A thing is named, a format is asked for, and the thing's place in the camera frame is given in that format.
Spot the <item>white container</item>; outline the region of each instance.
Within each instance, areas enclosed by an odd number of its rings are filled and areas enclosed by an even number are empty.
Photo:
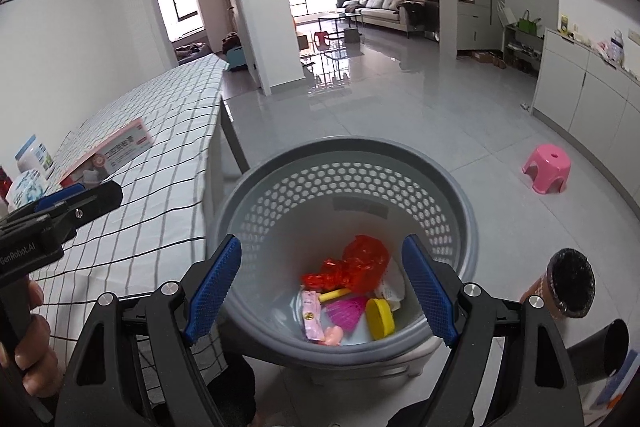
[[[30,169],[23,172],[15,179],[6,195],[9,212],[39,200],[47,192],[47,188],[49,184],[39,170]]]
[[[625,60],[624,43],[622,41],[622,32],[620,30],[616,30],[611,38],[611,42],[607,48],[607,57],[617,66],[622,66]]]
[[[31,136],[27,140],[27,143],[22,146],[15,155],[15,160],[18,162],[18,170],[20,172],[27,172],[31,169],[36,169],[45,178],[49,178],[53,172],[53,158],[44,147],[44,144],[36,139],[36,136]]]

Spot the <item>red plastic bag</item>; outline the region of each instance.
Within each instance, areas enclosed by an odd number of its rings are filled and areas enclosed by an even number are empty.
[[[342,260],[349,274],[347,288],[354,293],[368,293],[380,284],[389,264],[389,253],[382,241],[369,235],[357,235],[344,248]]]
[[[382,241],[368,235],[357,235],[342,254],[342,260],[326,259],[319,274],[302,276],[305,288],[333,291],[348,288],[365,294],[377,288],[389,263],[389,253]]]

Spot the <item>perforated basket wall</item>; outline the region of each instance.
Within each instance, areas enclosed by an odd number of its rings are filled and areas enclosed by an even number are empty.
[[[397,170],[356,161],[314,165],[275,182],[244,214],[239,237],[243,244],[259,245],[276,221],[299,204],[342,193],[381,198],[404,209],[424,230],[434,258],[455,265],[452,227],[434,194]],[[450,212],[449,204],[444,203]]]

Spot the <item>coffee table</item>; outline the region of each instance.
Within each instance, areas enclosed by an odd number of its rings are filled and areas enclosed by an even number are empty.
[[[329,13],[321,13],[320,15],[318,15],[318,26],[320,26],[320,29],[322,29],[322,21],[333,21],[335,24],[335,34],[338,35],[340,34],[340,30],[338,29],[338,21],[340,19],[345,19],[349,21],[349,28],[351,28],[351,20],[355,21],[355,25],[356,28],[358,27],[358,17],[360,17],[360,21],[362,23],[362,26],[364,27],[364,19],[362,18],[362,15],[359,13],[333,13],[333,12],[329,12]]]

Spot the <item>bottle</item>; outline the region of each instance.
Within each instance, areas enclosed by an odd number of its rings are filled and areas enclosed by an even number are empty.
[[[15,155],[15,160],[18,162],[20,172],[36,169],[46,178],[49,178],[55,166],[47,148],[40,140],[36,139],[35,135],[31,136],[22,146]]]
[[[6,175],[6,172],[0,166],[0,197],[4,200],[4,203],[6,203],[6,195],[12,183],[11,178]]]
[[[622,66],[625,59],[624,44],[622,41],[622,32],[616,30],[613,33],[609,47],[607,48],[607,57],[617,66]]]

